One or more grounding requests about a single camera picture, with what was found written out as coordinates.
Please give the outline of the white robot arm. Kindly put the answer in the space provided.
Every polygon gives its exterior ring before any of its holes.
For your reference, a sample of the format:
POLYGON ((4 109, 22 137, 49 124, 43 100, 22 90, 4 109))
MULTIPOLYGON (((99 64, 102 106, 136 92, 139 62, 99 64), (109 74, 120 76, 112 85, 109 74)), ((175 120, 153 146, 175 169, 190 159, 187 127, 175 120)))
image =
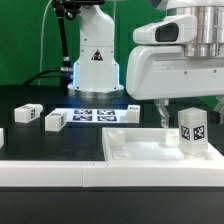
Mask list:
POLYGON ((114 21, 99 6, 81 5, 80 54, 69 93, 105 97, 125 90, 136 100, 155 101, 161 125, 170 125, 171 98, 215 96, 214 116, 224 122, 224 0, 149 0, 166 12, 134 30, 126 85, 114 60, 114 21))

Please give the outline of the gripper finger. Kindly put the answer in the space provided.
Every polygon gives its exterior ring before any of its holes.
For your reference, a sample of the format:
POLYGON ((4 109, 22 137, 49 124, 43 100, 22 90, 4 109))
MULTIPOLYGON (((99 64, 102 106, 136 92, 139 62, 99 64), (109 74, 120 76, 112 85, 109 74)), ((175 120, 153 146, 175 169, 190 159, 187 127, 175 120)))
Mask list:
POLYGON ((169 105, 168 99, 156 99, 154 104, 161 116, 161 126, 163 128, 168 128, 170 126, 170 114, 167 110, 167 106, 169 105))
POLYGON ((216 97, 218 100, 217 105, 215 106, 215 111, 220 115, 220 123, 224 122, 224 95, 219 95, 216 97))

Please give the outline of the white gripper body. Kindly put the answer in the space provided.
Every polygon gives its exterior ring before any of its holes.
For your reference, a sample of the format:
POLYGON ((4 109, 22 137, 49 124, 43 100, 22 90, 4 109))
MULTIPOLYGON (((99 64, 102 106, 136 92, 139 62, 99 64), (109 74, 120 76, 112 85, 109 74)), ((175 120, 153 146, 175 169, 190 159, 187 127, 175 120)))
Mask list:
POLYGON ((126 90, 136 100, 224 94, 224 23, 167 16, 134 30, 126 90))

